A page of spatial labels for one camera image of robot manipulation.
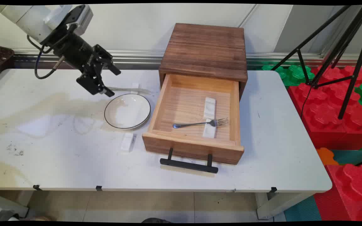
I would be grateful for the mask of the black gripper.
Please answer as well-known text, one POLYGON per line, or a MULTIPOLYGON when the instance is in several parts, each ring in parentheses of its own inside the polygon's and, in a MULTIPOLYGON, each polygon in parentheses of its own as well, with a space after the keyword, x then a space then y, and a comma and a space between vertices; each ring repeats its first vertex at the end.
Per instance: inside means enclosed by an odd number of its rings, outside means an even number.
POLYGON ((65 57, 65 62, 73 69, 79 70, 82 75, 76 79, 76 82, 86 89, 90 94, 105 94, 112 97, 115 93, 106 87, 102 81, 100 71, 84 72, 83 65, 89 63, 89 59, 94 52, 97 62, 101 63, 113 74, 119 75, 122 72, 115 66, 112 61, 112 55, 100 45, 92 47, 82 37, 75 33, 69 32, 67 28, 58 28, 54 30, 45 40, 44 44, 52 47, 52 51, 56 56, 65 57))

